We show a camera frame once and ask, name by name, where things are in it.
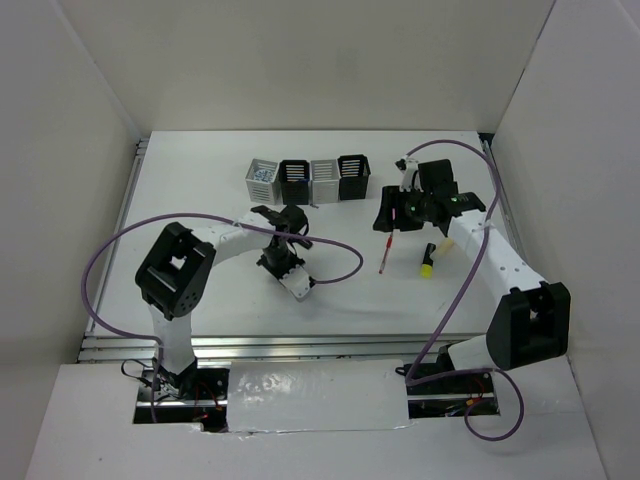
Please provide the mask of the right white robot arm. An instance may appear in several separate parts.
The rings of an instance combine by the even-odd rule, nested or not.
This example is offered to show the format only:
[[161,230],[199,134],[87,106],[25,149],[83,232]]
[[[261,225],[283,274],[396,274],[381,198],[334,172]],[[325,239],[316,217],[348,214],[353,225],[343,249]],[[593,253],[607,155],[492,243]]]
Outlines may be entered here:
[[472,274],[486,283],[496,306],[485,334],[446,347],[449,359],[436,369],[440,387],[460,391],[471,369],[508,371],[565,355],[571,304],[565,285],[547,282],[525,263],[495,230],[480,198],[459,191],[449,160],[406,158],[396,166],[402,182],[383,188],[374,230],[417,231],[432,224],[471,260]]

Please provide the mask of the blue patterned tape roll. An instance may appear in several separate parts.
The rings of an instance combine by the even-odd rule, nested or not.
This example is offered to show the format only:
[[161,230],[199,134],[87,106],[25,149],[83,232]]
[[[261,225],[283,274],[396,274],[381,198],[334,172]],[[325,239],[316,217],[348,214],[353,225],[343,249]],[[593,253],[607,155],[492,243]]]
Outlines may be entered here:
[[274,171],[267,168],[256,169],[253,173],[253,180],[263,183],[271,183],[274,178]]

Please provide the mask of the red gel pen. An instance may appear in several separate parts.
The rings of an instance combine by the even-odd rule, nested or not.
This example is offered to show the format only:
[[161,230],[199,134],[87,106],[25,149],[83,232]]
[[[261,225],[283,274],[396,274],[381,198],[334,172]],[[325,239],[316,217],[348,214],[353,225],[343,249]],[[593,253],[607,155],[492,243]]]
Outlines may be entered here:
[[392,247],[392,244],[393,244],[393,239],[394,239],[394,232],[391,231],[391,232],[389,232],[389,235],[387,237],[386,244],[385,244],[385,249],[384,249],[383,256],[382,256],[382,259],[381,259],[381,263],[380,263],[380,266],[379,266],[379,269],[378,269],[378,273],[380,275],[382,275],[384,273],[384,271],[385,271],[386,264],[387,264],[388,257],[389,257],[389,253],[390,253],[390,250],[391,250],[391,247]]

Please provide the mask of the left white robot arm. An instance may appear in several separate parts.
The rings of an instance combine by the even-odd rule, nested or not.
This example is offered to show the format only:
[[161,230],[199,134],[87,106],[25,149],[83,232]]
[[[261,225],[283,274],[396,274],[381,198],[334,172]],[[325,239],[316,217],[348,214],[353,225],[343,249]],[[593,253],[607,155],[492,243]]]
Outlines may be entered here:
[[297,206],[280,212],[257,206],[238,224],[191,230],[173,222],[162,230],[136,272],[135,283],[149,305],[153,333],[162,344],[153,363],[159,367],[166,392],[184,399],[196,390],[191,314],[203,298],[212,268],[241,254],[260,251],[257,265],[302,301],[315,281],[304,269],[304,260],[289,248],[296,241],[280,234],[306,235],[308,230],[308,218]]

